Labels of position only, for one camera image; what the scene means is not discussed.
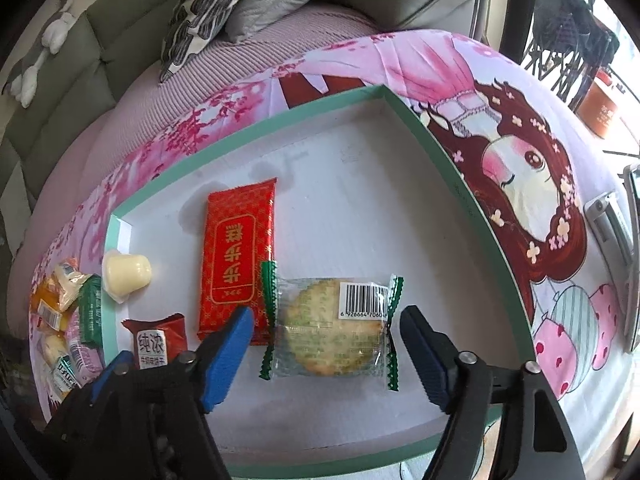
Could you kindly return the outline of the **clear bread snack packet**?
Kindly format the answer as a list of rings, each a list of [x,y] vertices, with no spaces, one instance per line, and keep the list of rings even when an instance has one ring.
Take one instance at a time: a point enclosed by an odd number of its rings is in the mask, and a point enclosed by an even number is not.
[[[78,298],[81,287],[90,278],[89,274],[78,269],[74,258],[58,263],[53,270],[53,278],[58,291],[58,307],[65,312]]]

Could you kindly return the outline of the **black drying rack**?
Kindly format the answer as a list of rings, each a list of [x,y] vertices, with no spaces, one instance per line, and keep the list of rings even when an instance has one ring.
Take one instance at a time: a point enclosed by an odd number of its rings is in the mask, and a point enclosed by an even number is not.
[[[593,15],[596,0],[535,0],[524,68],[577,110],[599,70],[607,70],[620,40]]]

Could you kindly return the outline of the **grey white plush toy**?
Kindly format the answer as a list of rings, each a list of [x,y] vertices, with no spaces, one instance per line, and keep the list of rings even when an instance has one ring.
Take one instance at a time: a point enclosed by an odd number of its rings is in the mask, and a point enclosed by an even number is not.
[[[57,55],[77,18],[70,13],[73,0],[58,0],[58,10],[43,24],[34,44],[11,68],[1,93],[23,108],[29,107],[38,86],[38,73],[50,56]]]

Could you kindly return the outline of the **silver metal object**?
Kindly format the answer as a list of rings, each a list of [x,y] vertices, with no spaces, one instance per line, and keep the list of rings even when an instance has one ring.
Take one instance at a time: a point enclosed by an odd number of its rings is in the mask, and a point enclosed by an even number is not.
[[[623,192],[590,200],[584,213],[625,308],[626,351],[639,347],[639,166],[623,171]]]

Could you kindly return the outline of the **pink snack packet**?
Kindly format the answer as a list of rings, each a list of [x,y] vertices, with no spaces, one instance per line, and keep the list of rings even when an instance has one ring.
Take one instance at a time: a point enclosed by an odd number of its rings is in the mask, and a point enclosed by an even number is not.
[[[99,351],[83,344],[78,330],[68,330],[65,336],[76,379],[82,386],[93,382],[103,370]]]

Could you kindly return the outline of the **black white patterned pillow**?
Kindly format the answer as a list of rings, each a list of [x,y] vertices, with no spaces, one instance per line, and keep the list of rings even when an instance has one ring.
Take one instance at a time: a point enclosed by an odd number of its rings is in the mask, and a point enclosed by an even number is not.
[[[200,54],[224,27],[241,0],[180,0],[160,52],[160,83]]]

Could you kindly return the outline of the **orange container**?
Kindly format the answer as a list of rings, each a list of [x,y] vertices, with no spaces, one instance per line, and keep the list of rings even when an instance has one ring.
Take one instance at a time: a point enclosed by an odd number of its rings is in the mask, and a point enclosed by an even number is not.
[[[577,116],[598,138],[605,139],[620,110],[620,92],[612,77],[600,68],[579,104]]]

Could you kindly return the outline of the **green snack packet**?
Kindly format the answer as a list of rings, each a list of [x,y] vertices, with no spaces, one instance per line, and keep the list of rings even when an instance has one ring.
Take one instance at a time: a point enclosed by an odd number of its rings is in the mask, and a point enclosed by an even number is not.
[[[102,348],[102,280],[93,274],[82,284],[77,298],[80,341],[88,347]]]

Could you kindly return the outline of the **grey sofa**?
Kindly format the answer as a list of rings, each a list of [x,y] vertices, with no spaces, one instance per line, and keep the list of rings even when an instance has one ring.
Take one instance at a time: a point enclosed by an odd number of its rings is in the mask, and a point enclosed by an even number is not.
[[[128,84],[150,65],[160,66],[163,40],[179,1],[96,0],[82,12],[60,52],[50,56],[39,71],[32,104],[27,108],[18,104],[6,125],[2,146],[9,158],[2,169],[20,168],[23,174],[26,162],[35,162],[43,155],[40,140],[50,128],[50,114],[91,63],[97,62],[104,68],[107,89],[115,99],[121,98]],[[371,20],[376,32],[438,28],[478,38],[484,27],[486,1],[310,0],[306,4],[330,4],[354,10]],[[224,27],[210,44],[214,41],[231,42]]]

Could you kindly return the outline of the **pink anime tablecloth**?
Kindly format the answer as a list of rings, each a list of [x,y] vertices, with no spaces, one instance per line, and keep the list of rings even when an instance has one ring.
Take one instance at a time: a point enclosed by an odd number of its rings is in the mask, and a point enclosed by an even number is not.
[[[564,103],[520,66],[449,32],[346,40],[215,92],[93,189],[35,279],[68,257],[99,272],[114,210],[178,162],[293,108],[373,87],[393,92],[416,116],[480,207],[520,294],[532,359],[589,462],[620,431],[634,384],[624,307],[584,213],[620,180]]]

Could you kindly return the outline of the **pink striped seat cover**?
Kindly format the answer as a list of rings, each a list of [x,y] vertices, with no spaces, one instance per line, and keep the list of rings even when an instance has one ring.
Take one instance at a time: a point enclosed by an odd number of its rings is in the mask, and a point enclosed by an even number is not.
[[[369,36],[375,24],[330,4],[306,4],[239,44],[214,41],[166,82],[150,65],[115,99],[91,63],[63,94],[43,133],[43,155],[23,166],[34,205],[3,293],[9,333],[27,336],[30,281],[37,263],[76,208],[129,154],[229,84],[336,42]]]

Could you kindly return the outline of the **round cracker clear packet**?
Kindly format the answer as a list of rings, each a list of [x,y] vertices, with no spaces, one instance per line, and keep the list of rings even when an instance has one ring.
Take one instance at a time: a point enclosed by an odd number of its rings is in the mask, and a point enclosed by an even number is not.
[[[260,268],[270,341],[259,377],[381,377],[399,389],[392,335],[405,279],[282,278]]]

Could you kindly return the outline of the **long red snack packet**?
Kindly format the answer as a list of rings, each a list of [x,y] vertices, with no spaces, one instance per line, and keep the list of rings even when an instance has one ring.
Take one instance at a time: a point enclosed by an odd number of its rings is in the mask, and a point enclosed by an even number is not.
[[[220,330],[237,307],[254,315],[250,341],[263,346],[270,329],[262,264],[274,253],[275,178],[210,193],[206,202],[198,336]]]

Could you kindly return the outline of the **small red brown packet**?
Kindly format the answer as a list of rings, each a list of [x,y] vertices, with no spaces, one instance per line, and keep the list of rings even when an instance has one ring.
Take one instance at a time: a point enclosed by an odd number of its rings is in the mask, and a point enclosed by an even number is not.
[[[134,337],[134,355],[139,370],[165,366],[188,350],[186,324],[181,313],[156,321],[122,321]]]

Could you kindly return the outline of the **teal white tray box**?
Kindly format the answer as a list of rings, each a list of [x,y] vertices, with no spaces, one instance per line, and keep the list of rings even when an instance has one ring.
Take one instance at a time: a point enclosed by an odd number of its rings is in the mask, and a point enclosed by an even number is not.
[[[122,323],[173,313],[198,344],[205,202],[274,179],[274,258],[285,278],[405,280],[401,301],[487,363],[534,355],[520,294],[480,207],[434,138],[384,87],[314,101],[258,122],[166,170],[111,215],[105,248],[150,260],[152,282],[105,301],[107,359],[132,345]],[[431,452],[446,416],[405,349],[399,388],[370,376],[263,380],[248,349],[208,416],[229,471],[306,478],[388,466]]]

